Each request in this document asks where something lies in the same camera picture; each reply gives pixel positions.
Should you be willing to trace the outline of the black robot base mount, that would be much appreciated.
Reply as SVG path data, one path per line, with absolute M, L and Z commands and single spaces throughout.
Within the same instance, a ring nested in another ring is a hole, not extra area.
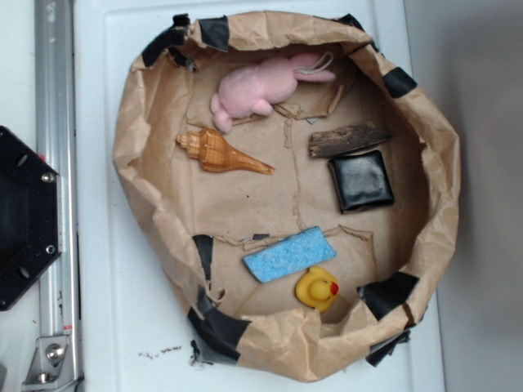
M 1 310 L 8 311 L 60 255 L 60 175 L 1 127 Z

